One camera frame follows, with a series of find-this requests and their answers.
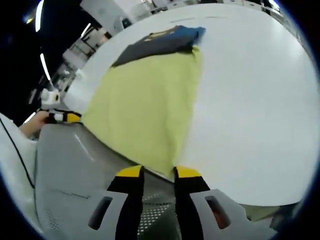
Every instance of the folded garment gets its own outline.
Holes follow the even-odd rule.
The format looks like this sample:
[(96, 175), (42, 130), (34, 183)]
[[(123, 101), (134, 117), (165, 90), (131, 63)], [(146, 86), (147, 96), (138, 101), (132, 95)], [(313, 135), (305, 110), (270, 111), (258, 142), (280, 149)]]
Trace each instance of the folded garment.
[(129, 45), (112, 65), (113, 67), (154, 55), (178, 52), (191, 53), (205, 32), (203, 27), (175, 26), (162, 32), (151, 33)]
[(119, 154), (169, 176), (189, 129), (201, 62), (194, 46), (190, 53), (111, 67), (82, 115), (83, 124)]

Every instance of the black cable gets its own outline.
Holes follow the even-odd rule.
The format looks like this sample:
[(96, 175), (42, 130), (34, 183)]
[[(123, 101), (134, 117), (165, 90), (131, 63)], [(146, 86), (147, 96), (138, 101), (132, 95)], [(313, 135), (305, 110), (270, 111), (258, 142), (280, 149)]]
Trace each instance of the black cable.
[(6, 134), (7, 134), (8, 137), (10, 138), (10, 140), (11, 140), (11, 142), (12, 142), (12, 144), (13, 144), (15, 150), (16, 150), (16, 153), (18, 154), (18, 156), (19, 156), (19, 158), (20, 158), (20, 161), (21, 161), (22, 166), (23, 166), (23, 168), (24, 168), (26, 177), (28, 178), (28, 181), (29, 181), (31, 187), (32, 187), (33, 189), (35, 189), (35, 185), (34, 185), (34, 184), (32, 183), (32, 181), (31, 181), (31, 178), (30, 178), (30, 175), (29, 175), (29, 173), (28, 173), (28, 171), (27, 171), (27, 168), (26, 168), (26, 165), (25, 165), (25, 163), (24, 163), (24, 160), (23, 160), (23, 158), (22, 158), (22, 156), (21, 156), (21, 154), (20, 154), (20, 152), (19, 152), (19, 150), (18, 150), (18, 148), (17, 148), (14, 140), (12, 139), (10, 133), (8, 132), (8, 130), (7, 130), (4, 122), (2, 121), (1, 117), (0, 117), (0, 122), (1, 122), (1, 124), (2, 124), (2, 126), (3, 126), (3, 128), (4, 128), (4, 130), (5, 130)]

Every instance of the yellow towel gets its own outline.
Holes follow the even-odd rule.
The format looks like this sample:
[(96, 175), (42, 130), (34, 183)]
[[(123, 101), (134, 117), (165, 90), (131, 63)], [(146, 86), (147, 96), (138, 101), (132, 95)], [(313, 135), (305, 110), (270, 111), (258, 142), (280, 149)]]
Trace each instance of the yellow towel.
[(111, 67), (82, 122), (111, 149), (169, 176), (189, 128), (201, 65), (193, 47)]

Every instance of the person's arm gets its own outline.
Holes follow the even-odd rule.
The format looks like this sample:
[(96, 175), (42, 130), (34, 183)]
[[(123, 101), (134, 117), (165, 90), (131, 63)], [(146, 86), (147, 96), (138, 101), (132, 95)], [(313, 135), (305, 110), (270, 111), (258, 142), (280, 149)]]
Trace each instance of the person's arm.
[(28, 122), (19, 127), (20, 131), (27, 137), (31, 137), (45, 125), (49, 112), (39, 111)]

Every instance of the white table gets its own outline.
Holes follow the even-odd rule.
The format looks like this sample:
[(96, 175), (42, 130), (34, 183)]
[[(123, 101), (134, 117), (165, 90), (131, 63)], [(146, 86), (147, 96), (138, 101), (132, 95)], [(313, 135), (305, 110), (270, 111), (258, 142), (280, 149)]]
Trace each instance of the white table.
[(305, 50), (275, 19), (237, 5), (200, 4), (146, 18), (107, 41), (82, 69), (65, 103), (86, 109), (128, 44), (175, 25), (202, 26), (203, 76), (177, 163), (241, 204), (296, 203), (320, 148), (317, 76)]

